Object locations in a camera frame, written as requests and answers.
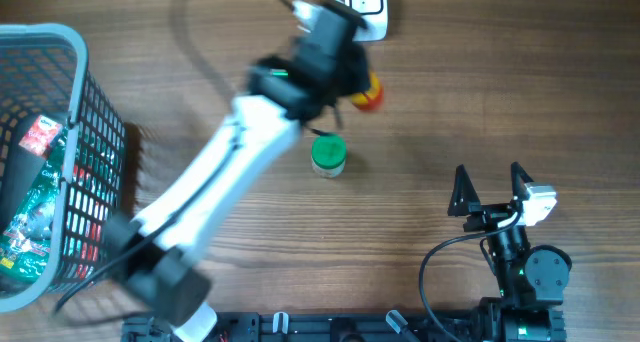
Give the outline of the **green lid jar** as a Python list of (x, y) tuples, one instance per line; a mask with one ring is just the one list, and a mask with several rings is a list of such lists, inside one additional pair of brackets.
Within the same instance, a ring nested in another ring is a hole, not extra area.
[(324, 178), (335, 178), (346, 164), (347, 146), (339, 135), (318, 136), (311, 148), (313, 170)]

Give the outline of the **red Kleenex tissue pack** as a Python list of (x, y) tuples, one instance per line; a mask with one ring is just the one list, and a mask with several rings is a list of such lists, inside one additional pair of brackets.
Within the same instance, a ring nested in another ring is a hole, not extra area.
[(39, 115), (20, 139), (19, 146), (37, 157), (46, 158), (62, 130), (61, 123)]

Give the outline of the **red yellow sauce bottle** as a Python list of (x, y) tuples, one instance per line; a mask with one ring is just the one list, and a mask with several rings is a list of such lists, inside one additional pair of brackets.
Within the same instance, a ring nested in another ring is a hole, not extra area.
[(384, 100), (384, 87), (374, 72), (369, 73), (370, 88), (349, 97), (351, 104), (360, 111), (377, 110)]

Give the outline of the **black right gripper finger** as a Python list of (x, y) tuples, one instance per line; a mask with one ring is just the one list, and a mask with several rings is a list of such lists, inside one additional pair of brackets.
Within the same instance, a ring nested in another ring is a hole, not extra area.
[(527, 194), (527, 184), (532, 183), (533, 179), (517, 161), (510, 166), (511, 186), (514, 200), (525, 200)]
[(480, 213), (481, 210), (481, 201), (465, 166), (457, 166), (447, 215), (453, 217), (468, 216)]

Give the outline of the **green 3M gloves package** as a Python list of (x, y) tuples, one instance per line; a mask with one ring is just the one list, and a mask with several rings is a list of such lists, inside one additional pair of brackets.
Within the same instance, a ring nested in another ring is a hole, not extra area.
[(48, 263), (67, 135), (64, 127), (54, 138), (49, 156), (1, 235), (1, 274), (15, 284), (33, 284)]

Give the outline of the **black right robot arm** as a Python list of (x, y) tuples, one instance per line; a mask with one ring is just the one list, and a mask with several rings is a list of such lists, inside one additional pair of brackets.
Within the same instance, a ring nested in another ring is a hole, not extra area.
[(511, 165), (512, 199), (480, 201), (464, 166), (456, 168), (448, 214), (464, 217), (466, 232), (481, 233), (482, 253), (496, 277), (500, 295), (484, 297), (469, 317), (466, 341), (539, 341), (567, 339), (564, 289), (572, 260), (551, 245), (532, 246), (526, 229), (549, 216), (557, 192), (534, 181), (517, 162)]

